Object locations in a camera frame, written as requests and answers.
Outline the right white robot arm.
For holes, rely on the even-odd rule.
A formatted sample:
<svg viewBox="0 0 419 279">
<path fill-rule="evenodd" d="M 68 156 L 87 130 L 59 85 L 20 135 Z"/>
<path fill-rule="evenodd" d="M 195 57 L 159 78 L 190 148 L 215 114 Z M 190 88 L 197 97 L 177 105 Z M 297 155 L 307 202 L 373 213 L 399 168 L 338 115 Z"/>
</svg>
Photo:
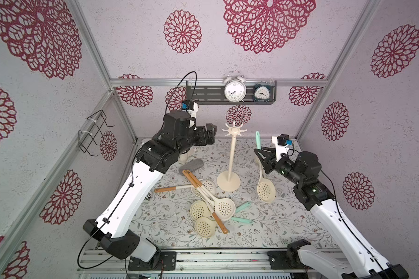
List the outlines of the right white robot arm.
<svg viewBox="0 0 419 279">
<path fill-rule="evenodd" d="M 287 255 L 315 269 L 327 279 L 407 279 L 406 269 L 391 264 L 364 238 L 340 208 L 335 195 L 318 179 L 322 166 L 312 152 L 299 152 L 296 160 L 274 148 L 255 149 L 264 171 L 283 175 L 294 184 L 297 200 L 327 229 L 347 259 L 343 263 L 310 244 L 296 241 Z"/>
</svg>

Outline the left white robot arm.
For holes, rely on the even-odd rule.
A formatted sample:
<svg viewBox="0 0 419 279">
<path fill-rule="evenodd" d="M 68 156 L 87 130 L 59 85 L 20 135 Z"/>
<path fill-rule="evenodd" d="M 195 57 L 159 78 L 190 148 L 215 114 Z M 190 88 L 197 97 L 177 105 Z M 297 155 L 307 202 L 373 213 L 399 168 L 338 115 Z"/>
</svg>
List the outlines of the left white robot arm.
<svg viewBox="0 0 419 279">
<path fill-rule="evenodd" d="M 116 197 L 100 216 L 85 222 L 84 231 L 114 258 L 133 257 L 157 263 L 159 248 L 132 232 L 131 220 L 179 156 L 193 146 L 213 145 L 216 132 L 217 126 L 212 123 L 198 126 L 196 118 L 187 111 L 166 113 L 160 131 L 137 151 L 129 176 Z"/>
</svg>

